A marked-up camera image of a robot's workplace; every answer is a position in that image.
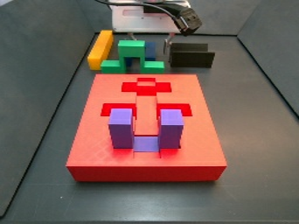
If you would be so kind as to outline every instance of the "purple pillar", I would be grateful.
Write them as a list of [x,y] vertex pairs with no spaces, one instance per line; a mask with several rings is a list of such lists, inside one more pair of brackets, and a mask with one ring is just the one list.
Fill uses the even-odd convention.
[[159,152],[158,136],[137,136],[135,152]]
[[183,112],[162,109],[159,129],[159,149],[179,149],[183,134]]
[[134,149],[134,111],[131,108],[113,108],[109,129],[115,149]]

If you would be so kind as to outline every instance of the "red platform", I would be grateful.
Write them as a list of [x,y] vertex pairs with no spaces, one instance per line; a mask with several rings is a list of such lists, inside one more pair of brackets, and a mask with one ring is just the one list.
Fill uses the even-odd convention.
[[[161,109],[182,109],[182,148],[161,152],[114,149],[109,132],[113,108],[135,111],[139,136],[157,135]],[[97,75],[67,167],[78,181],[220,179],[228,161],[197,75]]]

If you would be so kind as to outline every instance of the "toy block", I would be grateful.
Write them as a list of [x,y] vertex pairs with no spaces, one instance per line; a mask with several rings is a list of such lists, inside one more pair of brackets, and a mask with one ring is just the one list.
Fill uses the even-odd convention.
[[89,67],[91,70],[101,70],[103,60],[109,58],[109,53],[114,43],[113,31],[102,31],[95,45],[89,54]]
[[134,58],[126,57],[126,67],[131,67],[134,64]]
[[158,136],[137,136],[135,152],[158,152]]
[[[171,85],[171,92],[157,91],[157,96],[150,96],[157,99],[158,104],[159,102],[167,104],[169,101],[175,103],[175,99],[178,99],[179,104],[191,105],[191,116],[183,118],[179,150],[161,149],[161,152],[135,152],[134,149],[114,149],[109,130],[110,117],[101,116],[99,113],[103,103],[113,100],[114,103],[118,103],[119,100],[119,103],[135,102],[139,105],[138,98],[146,96],[137,96],[137,92],[123,92],[122,90],[125,83],[137,85],[142,77],[146,78],[145,81],[155,81],[157,86],[158,83]],[[149,129],[145,129],[145,133],[141,133],[142,137],[149,137],[147,131]],[[218,180],[226,170],[228,161],[197,75],[97,75],[70,151],[67,167],[77,181]]]
[[134,148],[133,109],[114,108],[111,110],[109,129],[115,149]]
[[183,134],[182,111],[179,109],[162,109],[159,126],[159,148],[179,149]]
[[173,43],[170,51],[171,67],[212,68],[216,52],[209,52],[208,44]]
[[146,58],[146,42],[143,40],[119,40],[119,58],[137,57]]
[[163,61],[146,61],[142,67],[142,74],[163,74],[165,62]]
[[145,60],[155,61],[155,42],[145,43]]
[[157,98],[155,96],[138,96],[135,118],[135,135],[158,136],[159,126],[157,120]]
[[123,74],[127,71],[119,60],[105,60],[101,66],[103,74]]

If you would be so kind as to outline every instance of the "gray wall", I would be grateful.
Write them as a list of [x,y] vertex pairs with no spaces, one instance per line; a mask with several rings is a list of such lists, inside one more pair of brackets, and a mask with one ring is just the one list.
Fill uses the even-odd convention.
[[74,0],[14,0],[0,32],[2,216],[95,33]]
[[[111,11],[94,0],[78,0],[95,32],[113,29]],[[204,26],[198,33],[238,35],[262,0],[190,0]]]
[[10,3],[13,0],[0,0],[0,6]]
[[299,115],[298,12],[298,0],[265,0],[238,37]]

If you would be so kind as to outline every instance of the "white device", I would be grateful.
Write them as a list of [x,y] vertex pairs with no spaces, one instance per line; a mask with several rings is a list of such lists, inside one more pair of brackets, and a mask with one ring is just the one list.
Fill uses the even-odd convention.
[[[179,4],[191,8],[187,0],[109,0],[111,3],[163,3]],[[173,19],[166,13],[145,13],[143,6],[110,6],[113,9],[113,26],[115,32],[181,33]]]

